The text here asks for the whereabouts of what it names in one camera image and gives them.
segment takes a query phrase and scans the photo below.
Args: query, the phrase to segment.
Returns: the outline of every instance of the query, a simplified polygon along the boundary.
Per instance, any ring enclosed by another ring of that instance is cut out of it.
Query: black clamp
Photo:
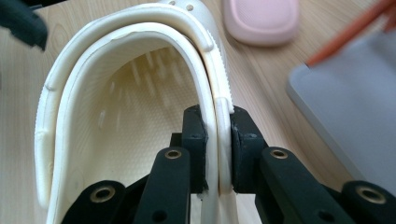
[[[321,185],[293,153],[268,147],[248,112],[235,107],[233,190],[256,194],[262,223],[396,223],[396,198],[365,181],[341,192]],[[207,190],[207,134],[199,106],[185,110],[182,133],[173,133],[151,173],[125,188],[101,181],[86,188],[63,223],[190,223],[190,195]]]

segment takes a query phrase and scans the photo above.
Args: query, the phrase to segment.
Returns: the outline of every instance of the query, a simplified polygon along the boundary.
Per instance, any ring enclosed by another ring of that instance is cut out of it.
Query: wooden table
[[[37,12],[49,27],[45,52],[0,30],[0,222],[44,223],[35,192],[34,130],[38,98],[52,64],[86,23],[145,3],[139,0],[69,0]],[[340,189],[351,179],[286,94],[290,70],[301,64],[373,0],[301,0],[301,26],[289,44],[242,45],[224,31],[221,1],[205,0],[224,42],[234,102],[245,108],[271,146],[292,150],[323,184]]]

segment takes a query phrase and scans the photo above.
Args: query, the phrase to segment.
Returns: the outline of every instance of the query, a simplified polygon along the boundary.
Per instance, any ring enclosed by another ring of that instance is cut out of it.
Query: screw hole
[[[155,211],[152,214],[152,220],[154,222],[163,222],[166,220],[166,218],[167,218],[166,212],[163,210]]]
[[[165,153],[165,157],[168,159],[177,159],[181,157],[181,152],[179,150],[170,150]]]
[[[320,217],[320,219],[322,219],[323,221],[326,221],[326,222],[334,222],[335,221],[334,216],[325,210],[319,210],[318,216]]]
[[[102,186],[91,193],[90,199],[93,203],[104,203],[110,200],[115,193],[116,190],[112,186]]]
[[[277,159],[281,159],[281,160],[286,159],[288,157],[288,153],[286,153],[286,152],[284,152],[282,150],[279,150],[279,149],[272,150],[271,151],[271,155],[273,157],[275,157]]]
[[[193,11],[193,10],[194,10],[194,6],[193,6],[193,5],[187,5],[187,6],[186,6],[186,9],[187,9],[188,11]]]
[[[383,194],[372,188],[359,186],[356,188],[356,191],[364,200],[370,203],[383,204],[387,201]]]

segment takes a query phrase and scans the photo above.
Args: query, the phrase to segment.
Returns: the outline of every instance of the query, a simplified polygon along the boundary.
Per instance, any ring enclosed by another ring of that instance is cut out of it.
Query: pink case
[[[249,45],[283,44],[298,30],[298,0],[224,0],[223,7],[228,32]]]

